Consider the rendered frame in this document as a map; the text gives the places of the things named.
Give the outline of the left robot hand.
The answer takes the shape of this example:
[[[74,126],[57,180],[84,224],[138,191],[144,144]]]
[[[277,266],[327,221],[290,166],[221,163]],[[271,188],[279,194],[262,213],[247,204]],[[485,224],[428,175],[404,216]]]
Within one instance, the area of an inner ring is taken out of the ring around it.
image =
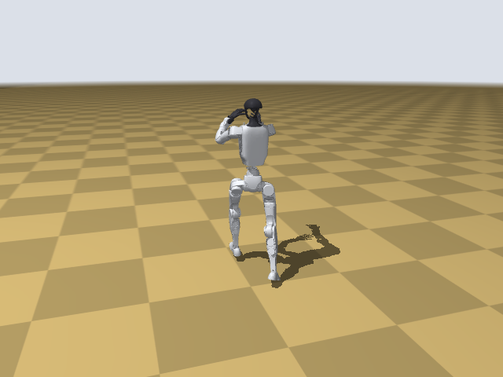
[[[231,124],[231,123],[234,121],[234,119],[235,119],[236,117],[238,117],[239,115],[245,115],[245,113],[242,113],[242,112],[244,112],[244,109],[238,108],[237,110],[235,110],[234,112],[232,112],[232,114],[231,114],[231,115],[228,115],[227,117],[228,117],[228,118],[230,118],[230,119],[227,121],[227,122],[228,122],[228,124]],[[248,113],[248,112],[247,112],[247,113]]]

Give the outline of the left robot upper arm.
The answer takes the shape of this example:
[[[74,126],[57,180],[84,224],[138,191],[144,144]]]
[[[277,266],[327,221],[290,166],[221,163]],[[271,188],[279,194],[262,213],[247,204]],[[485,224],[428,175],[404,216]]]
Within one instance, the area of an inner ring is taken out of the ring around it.
[[[225,144],[226,141],[230,139],[237,139],[242,135],[242,127],[231,126],[227,131],[223,134],[220,134],[220,137],[215,140],[218,144]]]

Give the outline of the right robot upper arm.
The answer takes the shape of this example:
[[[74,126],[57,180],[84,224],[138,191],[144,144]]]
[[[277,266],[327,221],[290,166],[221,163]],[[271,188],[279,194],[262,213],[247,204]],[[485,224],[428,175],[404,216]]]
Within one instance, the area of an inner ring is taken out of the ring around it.
[[[269,124],[269,125],[267,125],[267,127],[269,129],[269,136],[272,136],[272,135],[274,135],[276,133],[273,124]]]

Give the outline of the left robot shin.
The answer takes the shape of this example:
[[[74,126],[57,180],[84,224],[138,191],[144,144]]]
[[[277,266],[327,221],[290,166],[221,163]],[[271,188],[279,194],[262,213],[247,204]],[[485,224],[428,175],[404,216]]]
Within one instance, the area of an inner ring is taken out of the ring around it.
[[[238,236],[240,231],[240,219],[233,219],[233,209],[229,209],[229,226],[233,236],[233,248],[238,248]]]

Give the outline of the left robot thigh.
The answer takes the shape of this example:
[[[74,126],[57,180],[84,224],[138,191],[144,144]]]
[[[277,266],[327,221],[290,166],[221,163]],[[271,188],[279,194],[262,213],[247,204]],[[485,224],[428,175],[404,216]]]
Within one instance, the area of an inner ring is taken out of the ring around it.
[[[237,219],[241,216],[239,202],[243,190],[244,190],[244,180],[241,180],[240,178],[234,178],[230,182],[229,208],[233,209],[233,219]]]

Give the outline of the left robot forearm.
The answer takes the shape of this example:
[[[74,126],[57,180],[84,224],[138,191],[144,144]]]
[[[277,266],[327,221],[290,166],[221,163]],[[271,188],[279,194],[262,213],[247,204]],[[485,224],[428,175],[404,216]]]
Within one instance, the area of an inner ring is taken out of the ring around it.
[[[227,121],[228,121],[229,119],[230,119],[230,118],[228,118],[228,117],[225,117],[225,118],[224,118],[223,122],[220,124],[220,127],[219,127],[219,129],[218,129],[218,131],[217,131],[217,133],[216,133],[216,135],[215,135],[215,140],[217,140],[217,139],[220,137],[220,134],[223,134],[225,131],[227,131],[227,128],[229,127],[229,125],[231,125],[231,124],[232,124],[232,123],[231,123],[231,124],[228,124],[228,122],[227,122]]]

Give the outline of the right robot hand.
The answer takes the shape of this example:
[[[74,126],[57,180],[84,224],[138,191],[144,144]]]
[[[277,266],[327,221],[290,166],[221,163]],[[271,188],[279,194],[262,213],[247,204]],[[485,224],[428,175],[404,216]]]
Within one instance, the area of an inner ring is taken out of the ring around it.
[[[254,113],[255,113],[255,112],[254,112]],[[251,114],[252,114],[252,113],[251,113]],[[254,114],[252,114],[252,115],[254,116]],[[252,116],[250,115],[250,117],[252,117]],[[262,122],[261,122],[261,115],[260,115],[260,113],[259,113],[259,112],[258,112],[257,118],[258,118],[258,122],[262,124]]]

